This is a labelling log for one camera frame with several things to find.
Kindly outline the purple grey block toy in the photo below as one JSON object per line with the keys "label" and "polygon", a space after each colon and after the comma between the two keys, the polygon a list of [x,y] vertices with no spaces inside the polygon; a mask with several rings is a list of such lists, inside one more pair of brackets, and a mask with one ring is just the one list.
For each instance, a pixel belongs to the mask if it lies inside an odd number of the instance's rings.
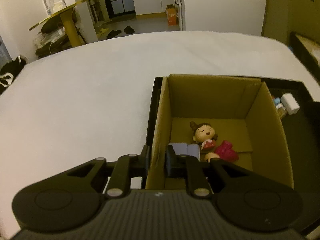
{"label": "purple grey block toy", "polygon": [[176,155],[190,155],[200,161],[200,148],[198,144],[170,143]]}

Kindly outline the brown hair doll figurine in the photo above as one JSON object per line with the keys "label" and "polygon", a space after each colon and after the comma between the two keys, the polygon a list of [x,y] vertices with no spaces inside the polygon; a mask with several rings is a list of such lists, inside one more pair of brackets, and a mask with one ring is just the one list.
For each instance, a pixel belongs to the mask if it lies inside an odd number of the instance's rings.
{"label": "brown hair doll figurine", "polygon": [[202,152],[210,152],[214,150],[218,135],[209,123],[196,124],[191,121],[190,128],[194,134],[193,142],[200,146],[200,150]]}

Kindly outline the brown cardboard box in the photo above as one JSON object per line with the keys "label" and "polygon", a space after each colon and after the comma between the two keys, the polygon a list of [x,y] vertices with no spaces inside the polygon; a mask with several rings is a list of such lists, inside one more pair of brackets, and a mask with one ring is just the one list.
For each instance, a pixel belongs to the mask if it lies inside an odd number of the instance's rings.
{"label": "brown cardboard box", "polygon": [[287,140],[272,95],[259,78],[171,74],[160,85],[152,136],[148,189],[182,188],[164,175],[170,143],[193,143],[191,122],[212,125],[217,143],[228,141],[240,158],[236,164],[289,187],[294,186]]}

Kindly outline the red dress doll figurine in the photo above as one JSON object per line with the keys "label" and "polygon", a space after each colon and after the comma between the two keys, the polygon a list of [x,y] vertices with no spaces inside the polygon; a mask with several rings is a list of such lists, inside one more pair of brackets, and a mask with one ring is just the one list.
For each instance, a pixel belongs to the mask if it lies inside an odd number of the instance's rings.
{"label": "red dress doll figurine", "polygon": [[204,161],[209,162],[210,159],[218,158],[233,163],[239,160],[238,154],[233,150],[233,144],[224,140],[213,152],[209,152],[204,156]]}

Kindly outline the blue white small figurine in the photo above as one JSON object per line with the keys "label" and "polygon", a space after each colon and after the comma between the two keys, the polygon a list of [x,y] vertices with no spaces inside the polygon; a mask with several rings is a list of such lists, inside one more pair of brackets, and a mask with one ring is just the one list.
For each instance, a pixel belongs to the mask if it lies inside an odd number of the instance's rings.
{"label": "blue white small figurine", "polygon": [[272,97],[273,103],[275,106],[278,106],[281,103],[280,98],[275,98],[274,96]]}

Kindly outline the black tray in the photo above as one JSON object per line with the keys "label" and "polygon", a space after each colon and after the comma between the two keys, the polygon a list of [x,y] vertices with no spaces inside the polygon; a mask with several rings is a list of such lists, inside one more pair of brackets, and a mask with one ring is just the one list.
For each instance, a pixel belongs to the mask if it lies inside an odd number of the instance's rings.
{"label": "black tray", "polygon": [[[303,83],[298,81],[259,78],[275,98],[291,93],[300,109],[296,114],[281,119],[289,148],[294,188],[303,200],[303,212],[295,229],[303,234],[319,226],[319,103],[314,102]],[[160,85],[153,84],[150,113],[157,109]],[[155,127],[155,117],[149,113],[146,144],[152,145],[148,135]]]}

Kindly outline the white power adapter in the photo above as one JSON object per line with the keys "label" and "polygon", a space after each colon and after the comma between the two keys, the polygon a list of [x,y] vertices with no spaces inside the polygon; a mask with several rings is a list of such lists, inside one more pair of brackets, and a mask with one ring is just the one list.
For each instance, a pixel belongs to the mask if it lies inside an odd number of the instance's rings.
{"label": "white power adapter", "polygon": [[280,100],[289,115],[296,114],[299,111],[300,106],[291,93],[283,94]]}

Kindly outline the black slipper left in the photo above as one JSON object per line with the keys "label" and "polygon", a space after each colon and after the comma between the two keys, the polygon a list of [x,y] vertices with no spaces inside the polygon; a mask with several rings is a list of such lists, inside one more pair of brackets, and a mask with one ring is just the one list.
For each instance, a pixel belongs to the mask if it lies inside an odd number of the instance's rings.
{"label": "black slipper left", "polygon": [[109,40],[109,39],[112,39],[112,38],[115,38],[117,35],[121,34],[121,30],[111,30],[106,39]]}

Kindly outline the black slipper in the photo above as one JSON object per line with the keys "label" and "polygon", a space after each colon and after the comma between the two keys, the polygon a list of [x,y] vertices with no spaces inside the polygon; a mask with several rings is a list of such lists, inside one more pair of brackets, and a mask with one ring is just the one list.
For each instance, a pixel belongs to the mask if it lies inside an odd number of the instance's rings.
{"label": "black slipper", "polygon": [[124,28],[124,33],[126,33],[127,35],[132,35],[135,33],[135,30],[132,27],[127,26]]}
{"label": "black slipper", "polygon": [[112,38],[115,38],[117,35],[121,34],[121,30],[111,30],[106,39],[109,40],[109,39],[112,39]]}

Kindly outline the black slipper right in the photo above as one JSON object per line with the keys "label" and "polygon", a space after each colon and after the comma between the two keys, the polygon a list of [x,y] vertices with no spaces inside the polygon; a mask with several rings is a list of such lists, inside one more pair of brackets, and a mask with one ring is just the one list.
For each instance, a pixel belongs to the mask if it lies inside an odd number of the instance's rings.
{"label": "black slipper right", "polygon": [[127,35],[132,35],[135,33],[135,30],[132,27],[127,26],[124,28],[124,33],[126,33]]}

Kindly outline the pile of clothes and papers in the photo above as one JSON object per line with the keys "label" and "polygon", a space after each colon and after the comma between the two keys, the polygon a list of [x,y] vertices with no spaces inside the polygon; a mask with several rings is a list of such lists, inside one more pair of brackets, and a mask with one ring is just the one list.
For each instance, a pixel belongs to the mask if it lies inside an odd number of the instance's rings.
{"label": "pile of clothes and papers", "polygon": [[33,42],[39,59],[72,48],[60,16],[46,21]]}

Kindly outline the black white ghost mask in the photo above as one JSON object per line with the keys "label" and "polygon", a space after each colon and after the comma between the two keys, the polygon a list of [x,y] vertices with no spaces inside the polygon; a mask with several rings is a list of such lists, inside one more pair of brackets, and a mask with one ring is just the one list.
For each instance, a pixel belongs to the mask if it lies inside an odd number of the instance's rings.
{"label": "black white ghost mask", "polygon": [[25,57],[19,55],[14,61],[6,63],[1,68],[0,94],[2,94],[9,86],[12,85],[26,64],[27,62]]}

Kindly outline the round yellow side table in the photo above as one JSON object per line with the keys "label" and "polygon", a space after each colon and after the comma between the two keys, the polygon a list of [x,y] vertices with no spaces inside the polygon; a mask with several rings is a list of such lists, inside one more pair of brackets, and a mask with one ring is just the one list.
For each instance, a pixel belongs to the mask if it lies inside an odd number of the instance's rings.
{"label": "round yellow side table", "polygon": [[67,34],[67,36],[69,38],[69,41],[71,43],[71,46],[73,48],[81,46],[81,41],[80,41],[78,32],[76,30],[75,23],[73,22],[72,13],[73,13],[73,9],[77,5],[80,5],[80,4],[88,2],[88,1],[91,1],[91,0],[79,0],[79,1],[69,5],[67,7],[57,11],[56,13],[48,16],[44,20],[41,20],[40,22],[38,22],[35,25],[33,25],[32,27],[30,27],[29,31],[35,29],[39,25],[47,22],[49,19],[54,18],[55,16],[60,16],[62,24],[63,24],[63,26],[65,28],[65,32],[66,32],[66,34]]}

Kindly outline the orange cardboard box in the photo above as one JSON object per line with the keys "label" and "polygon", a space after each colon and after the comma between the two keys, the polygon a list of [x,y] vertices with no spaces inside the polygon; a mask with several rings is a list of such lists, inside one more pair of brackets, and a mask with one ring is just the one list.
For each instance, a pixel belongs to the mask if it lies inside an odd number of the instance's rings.
{"label": "orange cardboard box", "polygon": [[168,25],[178,25],[177,8],[173,4],[169,4],[167,5],[165,11]]}

